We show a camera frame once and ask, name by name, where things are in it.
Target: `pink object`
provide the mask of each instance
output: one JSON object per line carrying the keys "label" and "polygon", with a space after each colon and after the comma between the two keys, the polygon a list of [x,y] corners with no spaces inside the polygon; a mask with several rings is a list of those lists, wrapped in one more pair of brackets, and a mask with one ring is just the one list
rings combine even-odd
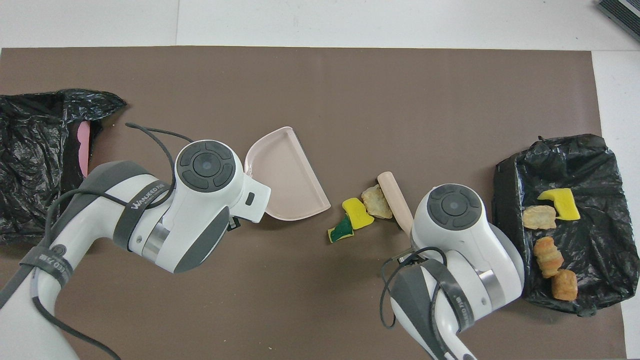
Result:
{"label": "pink object", "polygon": [[296,133],[289,126],[256,141],[247,152],[244,171],[271,188],[265,212],[276,219],[300,220],[331,207]]}
{"label": "pink object", "polygon": [[89,123],[87,121],[80,123],[80,126],[78,127],[78,141],[80,142],[78,162],[84,177],[89,173],[89,133]]}

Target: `green sponge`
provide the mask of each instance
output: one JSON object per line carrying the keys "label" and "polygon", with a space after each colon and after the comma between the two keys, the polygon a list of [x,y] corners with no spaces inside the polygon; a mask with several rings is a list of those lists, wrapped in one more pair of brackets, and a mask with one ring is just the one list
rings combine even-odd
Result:
{"label": "green sponge", "polygon": [[335,243],[338,240],[353,236],[353,228],[351,221],[347,215],[344,215],[344,219],[333,229],[326,231],[329,234],[329,242]]}

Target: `black cable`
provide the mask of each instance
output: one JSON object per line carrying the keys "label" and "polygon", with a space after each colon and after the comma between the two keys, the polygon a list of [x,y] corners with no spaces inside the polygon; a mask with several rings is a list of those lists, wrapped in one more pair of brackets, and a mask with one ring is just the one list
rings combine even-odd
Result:
{"label": "black cable", "polygon": [[444,348],[445,353],[449,353],[453,360],[458,360],[456,354],[451,351],[451,349],[447,346],[447,343],[442,339],[442,335],[440,334],[440,329],[436,324],[436,297],[438,296],[438,291],[440,291],[440,283],[436,282],[436,286],[433,288],[433,296],[431,296],[431,306],[429,307],[429,313],[431,313],[431,331],[436,337],[436,342]]}
{"label": "black cable", "polygon": [[[171,165],[171,173],[172,173],[172,184],[171,187],[168,191],[168,193],[159,201],[151,204],[149,207],[147,207],[147,209],[150,208],[154,208],[156,206],[159,206],[160,204],[164,203],[165,201],[167,201],[169,199],[169,197],[171,196],[171,194],[173,193],[173,189],[175,188],[175,172],[173,171],[174,168],[174,162],[173,162],[173,157],[171,155],[171,153],[169,153],[169,150],[166,148],[166,146],[164,146],[164,144],[156,137],[154,136],[151,131],[154,131],[156,133],[163,133],[163,134],[168,134],[168,135],[173,135],[173,136],[177,136],[179,138],[185,139],[189,142],[193,142],[192,139],[184,136],[184,135],[180,135],[171,131],[165,131],[165,130],[161,130],[161,129],[153,129],[153,128],[148,128],[148,127],[143,127],[143,126],[139,126],[137,124],[133,124],[133,123],[126,123],[126,125],[128,127],[132,127],[135,129],[139,129],[142,132],[144,132],[145,134],[147,134],[149,137],[151,137],[151,139],[153,139],[159,146],[160,148],[162,148],[164,154],[166,155],[167,159],[169,160],[169,164]],[[83,188],[78,188],[78,189],[73,189],[70,190],[64,194],[61,194],[50,206],[49,209],[47,210],[47,216],[45,219],[45,227],[44,227],[44,236],[42,237],[42,240],[40,240],[40,243],[38,244],[38,246],[44,246],[44,247],[50,247],[51,244],[53,243],[53,240],[51,239],[51,229],[52,229],[52,224],[53,224],[53,216],[55,214],[55,212],[57,212],[58,207],[60,206],[60,204],[66,200],[69,197],[75,196],[79,193],[82,194],[87,194],[87,195],[95,195],[98,197],[104,197],[106,199],[109,199],[117,204],[120,204],[122,206],[126,206],[127,203],[124,200],[118,199],[115,196],[112,196],[106,192],[98,192],[95,190],[90,190],[90,189],[83,189]],[[2,289],[2,291],[0,291],[0,308],[2,308],[4,306],[4,304],[6,303],[6,301],[8,301],[8,299],[11,297],[11,295],[13,294],[13,292],[15,292],[15,290],[17,289],[17,286],[19,286],[19,284],[21,284],[24,279],[27,277],[27,275],[31,272],[31,269],[33,268],[33,266],[31,265],[27,265],[27,264],[23,264],[20,266],[18,272],[9,280],[9,282],[7,283],[7,285],[5,285],[5,287]],[[113,351],[111,350],[108,346],[106,346],[105,344],[99,342],[96,339],[93,339],[85,334],[83,334],[82,332],[79,332],[75,329],[73,329],[71,326],[63,323],[62,321],[60,321],[59,319],[57,319],[54,315],[52,315],[50,312],[48,312],[48,310],[46,310],[44,308],[44,306],[42,305],[42,303],[40,302],[40,299],[35,296],[31,299],[33,301],[34,306],[36,307],[36,309],[38,310],[38,312],[50,323],[52,323],[53,325],[59,327],[61,330],[66,331],[67,333],[69,333],[70,335],[73,335],[81,340],[86,341],[87,343],[94,345],[98,348],[100,348],[101,350],[105,351],[107,354],[109,354],[113,359],[115,360],[120,360],[120,357]]]}
{"label": "black cable", "polygon": [[53,242],[53,240],[51,239],[51,227],[53,225],[53,215],[55,214],[55,212],[58,209],[58,206],[60,206],[60,203],[63,202],[65,199],[72,197],[76,194],[79,193],[83,193],[83,194],[87,194],[87,195],[95,195],[95,196],[99,196],[99,197],[104,197],[106,199],[109,199],[117,204],[120,204],[122,206],[126,206],[127,202],[124,200],[120,200],[117,197],[113,196],[113,195],[109,195],[106,192],[98,192],[95,190],[91,190],[91,189],[83,189],[83,188],[78,188],[78,189],[73,189],[73,190],[69,190],[66,193],[60,195],[50,206],[49,209],[47,210],[47,217],[45,219],[45,223],[44,223],[44,236],[42,237],[42,240],[40,240],[40,243],[38,244],[38,246],[44,246],[44,247],[50,247],[51,243]]}
{"label": "black cable", "polygon": [[105,351],[107,354],[109,354],[109,356],[111,356],[114,360],[121,360],[120,356],[118,356],[118,354],[116,354],[113,350],[111,350],[107,345],[99,342],[98,340],[87,336],[85,334],[83,334],[82,332],[79,332],[77,330],[75,330],[74,328],[72,328],[71,326],[63,323],[62,321],[60,321],[58,318],[56,318],[55,316],[53,316],[50,312],[48,312],[48,310],[46,310],[44,308],[44,306],[42,305],[42,303],[40,302],[40,299],[38,297],[33,297],[31,298],[31,300],[33,301],[33,305],[35,305],[36,309],[38,309],[38,312],[45,318],[47,319],[47,321],[49,321],[50,323],[52,323],[53,325],[59,327],[60,329],[66,331],[67,333],[69,333],[70,335],[73,335],[75,337],[77,337],[80,340],[86,341],[87,343],[98,347],[99,349]]}
{"label": "black cable", "polygon": [[[132,122],[128,122],[128,123],[126,123],[125,125],[126,125],[126,126],[128,126],[128,127],[131,127],[131,128],[137,129],[137,127],[135,127],[135,126],[130,126],[130,124],[135,125],[135,124],[133,124]],[[186,136],[184,136],[184,135],[182,135],[182,134],[174,133],[173,131],[169,131],[169,130],[162,130],[162,129],[154,129],[153,127],[146,127],[146,126],[145,126],[144,128],[145,128],[145,129],[147,129],[147,130],[149,130],[149,131],[151,131],[151,132],[153,132],[153,133],[161,133],[161,134],[173,135],[173,136],[176,136],[176,137],[178,137],[178,138],[185,139],[185,140],[187,140],[188,142],[193,142],[193,140],[192,140],[192,139],[190,139],[190,138],[188,138],[188,137],[186,137]]]}
{"label": "black cable", "polygon": [[427,246],[427,247],[423,247],[422,249],[419,249],[417,251],[414,251],[411,253],[411,255],[409,255],[408,258],[406,258],[405,260],[403,260],[400,265],[391,273],[391,276],[389,277],[389,280],[386,279],[385,277],[385,267],[391,262],[393,261],[393,258],[390,258],[388,260],[385,261],[384,264],[382,264],[382,268],[380,269],[381,275],[382,275],[382,281],[385,283],[385,287],[382,289],[382,294],[380,295],[380,320],[382,321],[382,325],[384,325],[387,329],[391,329],[393,328],[393,326],[396,325],[396,315],[394,314],[394,319],[391,323],[391,325],[387,325],[387,322],[385,321],[385,316],[383,314],[383,306],[385,303],[385,295],[386,293],[389,293],[389,295],[391,295],[391,289],[389,289],[389,285],[391,284],[391,280],[396,276],[396,274],[398,273],[398,271],[400,271],[400,269],[402,269],[403,267],[409,265],[410,263],[421,263],[424,261],[424,259],[420,258],[418,255],[425,252],[425,251],[435,251],[437,253],[440,254],[440,256],[442,256],[442,263],[444,264],[444,266],[447,266],[447,256],[444,254],[444,251],[442,251],[441,249],[437,248],[437,247],[432,247],[432,246]]}
{"label": "black cable", "polygon": [[158,139],[155,135],[153,135],[151,133],[151,130],[149,128],[144,127],[144,126],[140,126],[138,124],[134,124],[132,122],[128,122],[125,125],[128,126],[128,127],[133,128],[133,129],[138,129],[138,130],[142,131],[143,133],[147,134],[151,139],[153,139],[158,145],[160,145],[160,148],[162,148],[164,154],[166,155],[166,158],[169,159],[169,164],[171,164],[171,186],[169,187],[169,191],[167,191],[167,193],[163,196],[162,199],[160,199],[159,201],[156,201],[153,204],[147,206],[147,209],[153,209],[156,206],[160,206],[162,203],[167,201],[169,199],[169,197],[171,197],[171,194],[173,194],[173,189],[175,188],[175,171],[173,171],[175,163],[173,162],[173,156],[171,156],[171,153],[166,148],[166,146],[164,146],[164,144],[160,141],[160,139]]}

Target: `cable strap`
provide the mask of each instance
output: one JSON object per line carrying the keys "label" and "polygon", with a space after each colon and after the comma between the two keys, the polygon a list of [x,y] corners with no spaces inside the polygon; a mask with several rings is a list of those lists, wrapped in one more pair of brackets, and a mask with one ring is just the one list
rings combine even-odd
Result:
{"label": "cable strap", "polygon": [[136,196],[134,196],[122,211],[120,219],[113,231],[113,242],[119,247],[131,251],[129,248],[129,238],[133,230],[138,225],[142,214],[147,207],[161,194],[169,190],[169,185],[163,181],[156,180],[147,185]]}
{"label": "cable strap", "polygon": [[34,246],[20,260],[20,265],[35,266],[47,274],[53,276],[63,288],[74,273],[73,267],[57,252],[43,246]]}
{"label": "cable strap", "polygon": [[471,303],[449,269],[434,259],[429,259],[420,265],[427,269],[429,274],[440,284],[440,288],[456,314],[460,332],[471,327],[476,322]]}

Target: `yellow sponge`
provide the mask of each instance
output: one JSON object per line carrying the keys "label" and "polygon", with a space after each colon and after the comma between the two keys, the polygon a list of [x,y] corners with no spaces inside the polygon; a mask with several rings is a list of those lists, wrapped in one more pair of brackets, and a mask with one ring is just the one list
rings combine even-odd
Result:
{"label": "yellow sponge", "polygon": [[356,197],[343,201],[342,208],[347,212],[347,216],[354,230],[363,228],[371,224],[374,220],[374,218],[367,213],[367,208],[362,204],[362,201]]}
{"label": "yellow sponge", "polygon": [[557,219],[571,221],[580,218],[580,213],[573,199],[573,193],[569,188],[546,190],[540,194],[538,200],[552,200],[556,211],[560,215]]}

